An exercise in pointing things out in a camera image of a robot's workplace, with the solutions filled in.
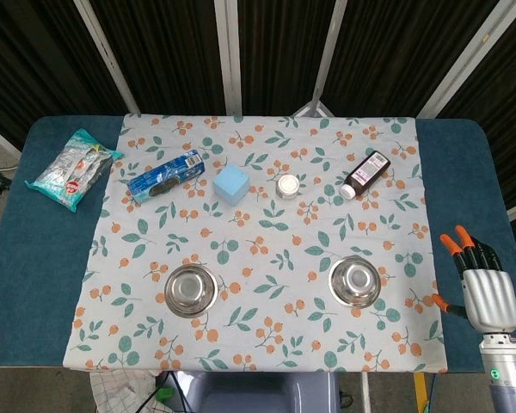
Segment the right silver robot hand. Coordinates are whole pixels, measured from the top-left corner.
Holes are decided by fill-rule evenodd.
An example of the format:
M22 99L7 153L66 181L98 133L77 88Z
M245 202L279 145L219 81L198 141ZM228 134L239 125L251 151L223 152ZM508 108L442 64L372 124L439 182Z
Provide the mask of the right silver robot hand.
M455 227L458 241L439 236L458 271L464 305L448 303L437 293L433 302L445 313L468 319L482 334L516 330L516 296L508 272L503 270L495 250L472 237L461 225Z

